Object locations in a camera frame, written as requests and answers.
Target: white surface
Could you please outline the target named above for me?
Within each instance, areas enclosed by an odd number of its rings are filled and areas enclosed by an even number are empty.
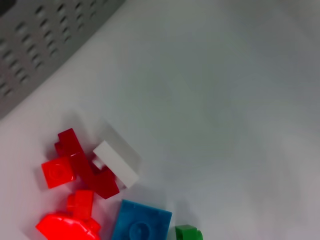
[[[103,239],[121,197],[205,240],[318,238],[319,8],[304,1],[309,21],[282,2],[129,0],[1,121],[2,238],[41,239],[33,226],[75,189],[36,178],[57,133],[92,150],[108,124],[142,162],[137,185],[93,207]]]
[[[139,176],[135,171],[105,140],[93,152],[127,188],[138,181]]]

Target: plastic toy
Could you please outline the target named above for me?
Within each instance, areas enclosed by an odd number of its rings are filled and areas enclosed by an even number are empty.
[[[130,188],[139,179],[135,171],[106,141],[103,141],[93,152],[127,188]]]
[[[122,200],[112,240],[166,240],[172,212]]]
[[[201,231],[191,225],[175,227],[176,240],[203,240]]]
[[[49,189],[76,179],[68,157],[60,157],[47,161],[41,167]]]
[[[88,220],[91,218],[94,192],[91,190],[78,190],[71,194],[67,200],[66,209],[72,212],[77,219]]]
[[[100,240],[100,225],[92,218],[85,222],[63,214],[48,214],[36,228],[48,240]]]
[[[57,153],[69,157],[72,169],[88,187],[107,199],[119,193],[115,176],[108,167],[98,169],[90,165],[72,128],[58,134],[60,142],[54,146]]]

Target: red plastic piece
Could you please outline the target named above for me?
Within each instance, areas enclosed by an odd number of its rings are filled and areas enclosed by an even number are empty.
[[[63,214],[48,214],[35,227],[48,240],[100,240],[98,226],[93,219],[84,222]]]
[[[65,151],[64,151],[63,147],[61,146],[60,142],[56,142],[54,144],[54,148],[55,148],[57,154],[59,155],[59,157],[66,156]]]
[[[94,220],[92,217],[90,217],[87,221],[85,221],[85,224],[94,233],[98,233],[101,229],[100,224],[96,220]]]
[[[91,218],[93,202],[93,191],[78,190],[75,194],[69,195],[66,209],[68,212],[72,212],[73,216],[77,219],[89,220]]]
[[[60,142],[56,143],[59,153],[69,157],[72,169],[88,185],[88,187],[107,199],[119,193],[115,176],[108,167],[93,171],[72,128],[58,134]]]
[[[47,161],[41,167],[49,189],[76,179],[68,157]]]

